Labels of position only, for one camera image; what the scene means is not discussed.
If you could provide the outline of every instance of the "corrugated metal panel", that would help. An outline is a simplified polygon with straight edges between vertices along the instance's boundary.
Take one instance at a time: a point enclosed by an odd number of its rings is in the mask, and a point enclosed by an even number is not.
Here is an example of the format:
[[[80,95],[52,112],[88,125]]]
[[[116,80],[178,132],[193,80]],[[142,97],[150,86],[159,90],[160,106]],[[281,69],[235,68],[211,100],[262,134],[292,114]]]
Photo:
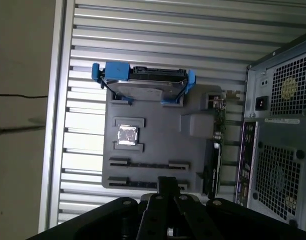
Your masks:
[[[61,69],[53,74],[59,85],[50,85],[58,90],[58,109],[48,112],[47,121],[56,123],[56,134],[45,143],[46,152],[53,153],[46,154],[45,161],[53,163],[44,173],[52,186],[49,208],[41,208],[41,215],[49,217],[41,217],[40,231],[115,197],[139,200],[143,194],[101,185],[106,91],[90,79],[94,62],[194,69],[199,84],[241,91],[240,101],[227,104],[219,194],[232,201],[246,65],[305,33],[306,7],[267,1],[76,0],[67,1],[64,19]]]

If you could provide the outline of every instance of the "black cable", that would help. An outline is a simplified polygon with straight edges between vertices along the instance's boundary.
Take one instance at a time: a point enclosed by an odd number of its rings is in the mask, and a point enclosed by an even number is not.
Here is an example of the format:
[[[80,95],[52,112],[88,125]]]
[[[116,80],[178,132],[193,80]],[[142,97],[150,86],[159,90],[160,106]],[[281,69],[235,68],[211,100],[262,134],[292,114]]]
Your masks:
[[[45,99],[47,96],[26,96],[26,95],[21,95],[21,94],[0,94],[0,97],[19,97],[19,98],[25,98],[25,99]]]
[[[14,133],[24,133],[24,132],[31,132],[31,131],[39,131],[44,130],[44,125],[37,125],[37,126],[16,126],[16,127],[6,127],[0,128],[0,135],[2,134],[14,134]]]

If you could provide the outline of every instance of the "power supply fan grille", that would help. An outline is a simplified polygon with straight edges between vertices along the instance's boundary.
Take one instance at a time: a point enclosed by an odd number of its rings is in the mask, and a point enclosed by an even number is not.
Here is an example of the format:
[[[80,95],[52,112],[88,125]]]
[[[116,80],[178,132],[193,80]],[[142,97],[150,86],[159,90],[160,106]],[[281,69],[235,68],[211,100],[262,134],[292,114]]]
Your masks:
[[[297,115],[306,109],[306,57],[274,71],[271,114]]]
[[[296,214],[300,164],[291,150],[264,145],[259,153],[256,190],[258,200],[287,220]]]

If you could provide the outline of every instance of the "computer case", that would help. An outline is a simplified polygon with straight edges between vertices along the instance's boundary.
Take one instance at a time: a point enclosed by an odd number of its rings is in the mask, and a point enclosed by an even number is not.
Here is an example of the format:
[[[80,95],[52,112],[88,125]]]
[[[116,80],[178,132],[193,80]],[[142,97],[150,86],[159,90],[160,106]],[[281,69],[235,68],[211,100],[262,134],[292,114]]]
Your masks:
[[[236,203],[306,231],[306,34],[248,66]]]

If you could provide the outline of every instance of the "label sticker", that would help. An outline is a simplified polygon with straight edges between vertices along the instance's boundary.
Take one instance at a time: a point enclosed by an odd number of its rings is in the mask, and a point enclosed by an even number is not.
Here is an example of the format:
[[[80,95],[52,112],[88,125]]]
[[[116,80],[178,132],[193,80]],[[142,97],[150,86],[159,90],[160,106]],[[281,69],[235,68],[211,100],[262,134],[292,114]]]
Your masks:
[[[301,121],[299,119],[286,119],[286,118],[266,118],[266,123],[273,124],[300,124]]]

